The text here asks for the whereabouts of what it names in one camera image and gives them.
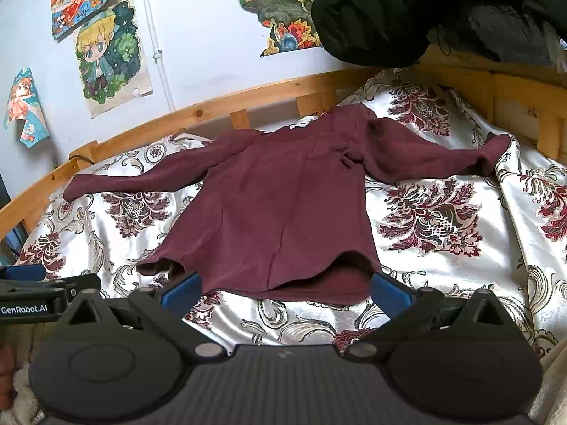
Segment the maroon long-sleeve shirt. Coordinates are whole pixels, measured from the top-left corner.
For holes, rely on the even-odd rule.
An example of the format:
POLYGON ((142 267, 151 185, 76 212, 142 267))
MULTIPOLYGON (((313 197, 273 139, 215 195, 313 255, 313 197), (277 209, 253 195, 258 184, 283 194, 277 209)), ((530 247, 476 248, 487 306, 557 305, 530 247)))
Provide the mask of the maroon long-sleeve shirt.
POLYGON ((393 184, 491 174, 505 134, 450 150, 362 104, 339 106, 304 127, 236 130, 170 154, 136 177, 77 175, 63 196, 200 191, 143 275, 195 272, 203 290, 278 300, 352 304, 381 265, 367 216, 368 177, 393 184))

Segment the small anime girl poster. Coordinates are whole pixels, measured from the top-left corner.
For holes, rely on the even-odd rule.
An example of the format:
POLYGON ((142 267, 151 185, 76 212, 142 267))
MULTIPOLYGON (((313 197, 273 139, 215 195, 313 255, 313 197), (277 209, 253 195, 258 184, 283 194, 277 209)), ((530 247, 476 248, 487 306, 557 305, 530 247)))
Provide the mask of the small anime girl poster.
POLYGON ((40 141, 50 137, 30 67, 21 69, 13 79, 3 119, 3 128, 6 130, 8 124, 17 121, 23 122, 19 141, 27 149, 31 149, 40 141))

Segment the blond anime character poster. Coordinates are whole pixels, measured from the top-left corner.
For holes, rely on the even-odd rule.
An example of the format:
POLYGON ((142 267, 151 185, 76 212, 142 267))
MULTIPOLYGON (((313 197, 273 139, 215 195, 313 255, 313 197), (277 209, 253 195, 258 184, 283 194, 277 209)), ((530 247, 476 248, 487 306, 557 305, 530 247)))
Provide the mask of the blond anime character poster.
POLYGON ((77 33, 75 47, 92 118, 153 92, 135 7, 129 0, 89 19, 77 33))

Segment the black jacket hanging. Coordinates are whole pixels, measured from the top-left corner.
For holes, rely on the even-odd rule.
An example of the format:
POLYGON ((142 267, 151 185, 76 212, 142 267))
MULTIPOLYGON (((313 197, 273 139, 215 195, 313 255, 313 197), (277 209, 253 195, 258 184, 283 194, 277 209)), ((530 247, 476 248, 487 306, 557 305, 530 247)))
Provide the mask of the black jacket hanging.
POLYGON ((492 62, 550 65, 566 37, 566 0, 314 0, 324 49, 361 66, 413 65, 432 43, 492 62))

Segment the white wall pipe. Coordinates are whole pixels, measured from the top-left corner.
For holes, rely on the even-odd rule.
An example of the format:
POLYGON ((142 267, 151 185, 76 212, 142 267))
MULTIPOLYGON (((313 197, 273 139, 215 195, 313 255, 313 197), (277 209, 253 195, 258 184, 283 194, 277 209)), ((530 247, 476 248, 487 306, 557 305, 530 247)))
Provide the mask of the white wall pipe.
POLYGON ((150 0, 143 0, 144 4, 144 11, 146 16, 146 22, 148 25, 148 30, 150 34, 150 39, 152 43, 152 50, 153 50, 153 59, 155 65, 158 68, 159 79, 162 83, 162 89, 165 97, 165 101, 170 112, 174 112, 176 110, 174 99, 172 96, 172 91, 169 85, 169 81, 167 78, 167 74, 163 64, 163 55, 161 45, 158 42, 158 35, 155 27, 154 17, 152 13, 152 7, 150 0))

